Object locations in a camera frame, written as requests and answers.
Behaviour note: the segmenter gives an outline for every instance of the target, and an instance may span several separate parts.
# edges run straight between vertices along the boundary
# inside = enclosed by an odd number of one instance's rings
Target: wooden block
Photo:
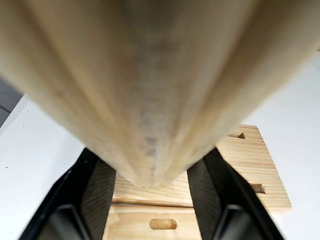
[[[256,126],[240,125],[217,145],[223,158],[250,184],[261,184],[258,193],[264,207],[272,213],[289,210],[291,203],[266,144]],[[165,188],[141,188],[117,175],[114,203],[153,206],[193,207],[187,172]]]
[[[319,9],[319,0],[3,0],[0,74],[131,183],[163,187],[314,54]]]
[[[176,229],[154,230],[151,220],[174,221]],[[193,208],[113,204],[102,239],[201,240],[201,235]]]

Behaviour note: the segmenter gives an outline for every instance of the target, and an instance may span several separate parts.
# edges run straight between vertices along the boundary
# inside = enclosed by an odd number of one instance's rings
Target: white surface
[[[319,109],[320,73],[310,64],[243,121],[259,127],[291,200],[292,211],[273,216],[289,240],[319,235]],[[19,237],[83,147],[26,97],[21,99],[0,128],[0,239]]]

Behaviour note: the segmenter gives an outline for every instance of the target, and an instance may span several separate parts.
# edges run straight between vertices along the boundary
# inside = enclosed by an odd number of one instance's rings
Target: light wood
[[[223,138],[217,147],[224,159],[249,183],[256,185],[257,196],[271,213],[291,209],[286,190],[256,126],[240,125]],[[122,204],[192,208],[187,172],[165,188],[141,188],[121,175],[116,176],[112,201]]]
[[[315,52],[319,9],[2,0],[0,74],[130,182],[165,186]]]
[[[174,220],[176,229],[152,229],[151,220]],[[201,240],[193,208],[111,205],[103,240]]]

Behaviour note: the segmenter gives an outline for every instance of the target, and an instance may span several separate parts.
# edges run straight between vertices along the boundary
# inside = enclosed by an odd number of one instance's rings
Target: wooden base
[[[240,125],[217,145],[224,159],[250,184],[271,213],[291,208],[286,190],[256,126]],[[200,240],[187,172],[165,188],[141,188],[117,175],[103,239]],[[152,219],[174,220],[176,229],[154,230]]]

